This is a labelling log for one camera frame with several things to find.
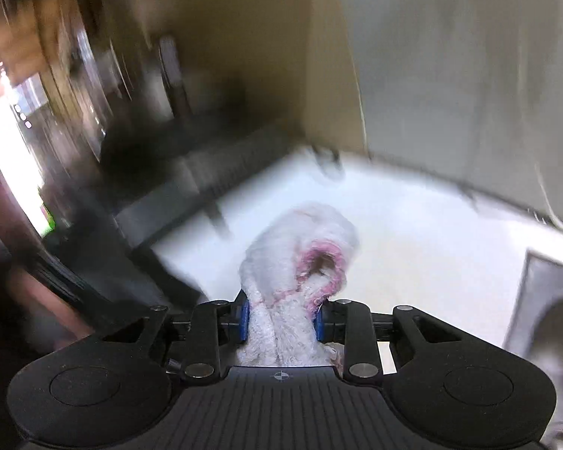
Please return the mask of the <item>white pink dish cloth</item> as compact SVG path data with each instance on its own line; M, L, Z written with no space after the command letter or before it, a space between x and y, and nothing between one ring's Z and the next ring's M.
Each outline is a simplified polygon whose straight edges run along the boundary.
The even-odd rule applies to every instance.
M303 205L269 225L247 249L239 270L249 325L237 363L340 367L340 344L319 342L314 319L345 285L358 245L354 225L329 205Z

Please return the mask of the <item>black stove appliance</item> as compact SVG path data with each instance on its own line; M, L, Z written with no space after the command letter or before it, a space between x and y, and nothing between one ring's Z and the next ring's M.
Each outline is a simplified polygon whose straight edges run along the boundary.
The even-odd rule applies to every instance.
M193 307L204 295L171 274L154 246L198 212L220 221L216 201L286 156L290 137L275 122L257 123L243 106L191 112L173 37L158 42L149 71L174 103L170 120L149 114L142 91L111 117L93 173L61 182L52 203L72 218L47 250L97 295Z

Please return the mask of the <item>stainless steel sink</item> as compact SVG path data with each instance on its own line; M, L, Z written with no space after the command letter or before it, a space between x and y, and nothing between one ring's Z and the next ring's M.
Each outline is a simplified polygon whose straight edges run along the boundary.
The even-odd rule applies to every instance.
M542 437L563 449L563 264L535 252L526 256L503 347L535 364L551 379L556 407Z

